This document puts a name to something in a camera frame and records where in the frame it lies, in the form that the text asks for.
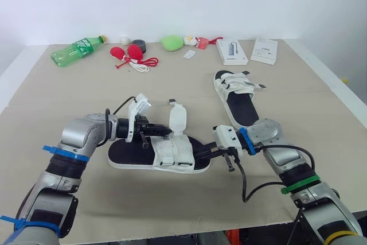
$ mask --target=slipper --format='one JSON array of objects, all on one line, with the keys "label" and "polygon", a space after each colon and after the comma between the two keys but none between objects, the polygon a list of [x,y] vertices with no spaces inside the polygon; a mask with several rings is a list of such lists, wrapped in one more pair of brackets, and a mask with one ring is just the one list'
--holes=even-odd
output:
[{"label": "slipper", "polygon": [[[188,138],[193,150],[202,146],[202,143],[198,140],[192,137]],[[178,162],[176,163],[175,161],[174,165],[161,165],[160,162],[155,162],[158,159],[155,157],[150,137],[147,137],[147,140],[149,143],[149,148],[147,149],[143,148],[141,141],[133,140],[131,143],[126,143],[124,139],[120,139],[114,142],[108,150],[108,163],[117,169],[151,169],[188,174],[201,173],[209,168],[210,159],[196,158],[192,166],[187,164],[178,165]]]},{"label": "slipper", "polygon": [[232,73],[223,70],[218,71],[213,80],[229,120],[236,129],[252,126],[259,119],[252,104],[253,91],[255,88],[266,88],[262,84],[251,83],[247,75],[248,71]]},{"label": "slipper", "polygon": [[210,160],[194,158],[193,151],[202,146],[198,140],[184,134],[186,109],[175,100],[170,113],[170,129],[167,136],[147,137],[148,148],[142,141],[114,142],[108,150],[108,163],[117,169],[150,169],[176,173],[201,173],[209,168]]}]

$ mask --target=black tape roll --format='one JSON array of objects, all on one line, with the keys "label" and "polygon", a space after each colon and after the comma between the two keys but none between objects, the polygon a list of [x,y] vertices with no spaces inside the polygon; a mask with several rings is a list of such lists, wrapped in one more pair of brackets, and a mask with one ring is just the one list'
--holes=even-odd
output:
[{"label": "black tape roll", "polygon": [[142,50],[143,53],[147,52],[147,47],[145,45],[145,41],[143,41],[143,40],[133,40],[131,43],[136,44]]}]

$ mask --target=robotic arm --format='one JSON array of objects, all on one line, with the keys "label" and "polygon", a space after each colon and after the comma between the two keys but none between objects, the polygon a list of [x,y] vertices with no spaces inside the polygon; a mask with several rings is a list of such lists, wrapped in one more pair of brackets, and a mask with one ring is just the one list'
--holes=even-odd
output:
[{"label": "robotic arm", "polygon": [[[142,116],[149,106],[140,94],[129,107],[129,119],[119,119],[106,111],[106,114],[87,115],[68,124],[57,147],[44,147],[54,155],[15,219],[1,217],[13,222],[15,230],[4,244],[57,245],[58,239],[71,229],[78,204],[73,193],[78,190],[81,175],[98,146],[107,140],[125,138],[126,142],[140,139],[142,146],[147,147],[146,136],[165,136],[171,132],[165,126],[149,124]],[[354,216],[316,175],[314,164],[311,168],[299,150],[285,140],[279,123],[261,119],[239,132],[230,126],[217,126],[213,134],[215,142],[195,151],[195,158],[222,155],[229,171],[233,171],[230,155],[241,169],[239,155],[243,149],[250,155],[263,150],[266,160],[286,186],[282,193],[291,193],[300,209],[297,220],[309,231],[315,244],[367,244]]]},{"label": "robotic arm", "polygon": [[208,144],[195,152],[200,158],[213,158],[223,155],[229,171],[234,168],[229,155],[239,165],[238,156],[245,149],[250,155],[263,151],[267,162],[280,177],[285,188],[283,194],[291,194],[291,199],[299,208],[299,219],[309,233],[313,244],[367,244],[362,236],[361,227],[335,192],[322,182],[308,165],[300,149],[290,145],[282,134],[278,122],[261,119],[246,129],[235,132],[230,126],[213,128],[215,144]]},{"label": "robotic arm", "polygon": [[129,119],[119,119],[116,115],[90,114],[83,119],[71,121],[63,130],[57,147],[44,146],[53,154],[49,165],[41,173],[37,182],[22,202],[12,219],[14,233],[4,244],[59,244],[73,224],[78,199],[77,192],[81,175],[98,146],[107,140],[125,138],[131,142],[139,138],[145,143],[145,136],[165,136],[171,130],[163,125],[148,122],[142,114],[150,106],[146,97],[139,94],[129,108]]}]

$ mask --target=white box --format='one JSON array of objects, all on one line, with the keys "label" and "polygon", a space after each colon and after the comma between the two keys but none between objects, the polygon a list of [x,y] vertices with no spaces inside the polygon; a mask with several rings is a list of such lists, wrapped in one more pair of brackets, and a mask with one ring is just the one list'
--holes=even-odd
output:
[{"label": "white box", "polygon": [[277,49],[278,49],[277,41],[266,40],[264,38],[257,38],[250,59],[258,61],[260,63],[273,65],[276,60]]},{"label": "white box", "polygon": [[248,59],[238,40],[217,40],[217,49],[224,65],[246,65]]}]

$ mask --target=green plush toy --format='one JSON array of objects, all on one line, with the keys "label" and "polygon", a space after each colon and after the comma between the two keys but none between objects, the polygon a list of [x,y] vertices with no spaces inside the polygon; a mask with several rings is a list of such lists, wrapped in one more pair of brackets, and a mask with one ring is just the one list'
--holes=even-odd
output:
[{"label": "green plush toy", "polygon": [[176,36],[173,34],[172,36],[167,36],[161,39],[161,43],[166,51],[175,51],[181,48],[184,44],[182,37]]}]

